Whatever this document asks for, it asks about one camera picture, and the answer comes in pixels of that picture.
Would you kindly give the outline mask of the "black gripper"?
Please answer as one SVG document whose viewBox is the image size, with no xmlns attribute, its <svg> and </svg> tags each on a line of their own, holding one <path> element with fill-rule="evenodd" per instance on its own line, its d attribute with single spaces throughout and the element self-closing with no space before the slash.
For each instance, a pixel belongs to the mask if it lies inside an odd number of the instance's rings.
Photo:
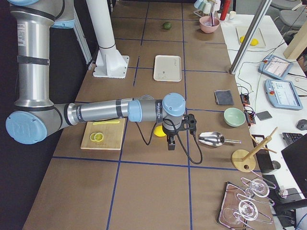
<svg viewBox="0 0 307 230">
<path fill-rule="evenodd" d="M 173 126 L 165 126 L 163 125 L 163 132 L 167 135 L 167 147 L 168 150 L 174 150 L 176 143 L 174 141 L 177 131 Z"/>
</svg>

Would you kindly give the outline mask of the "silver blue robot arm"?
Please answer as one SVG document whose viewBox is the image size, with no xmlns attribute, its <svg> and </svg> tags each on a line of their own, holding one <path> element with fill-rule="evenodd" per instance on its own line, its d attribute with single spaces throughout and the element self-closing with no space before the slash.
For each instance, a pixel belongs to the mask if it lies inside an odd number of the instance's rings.
<svg viewBox="0 0 307 230">
<path fill-rule="evenodd" d="M 0 154 L 53 153 L 61 132 L 34 145 L 13 140 L 5 128 L 5 120 L 13 111 L 17 98 L 17 29 L 9 3 L 0 2 Z M 50 98 L 55 103 L 73 102 L 81 88 L 87 65 L 72 29 L 51 29 Z"/>
</svg>

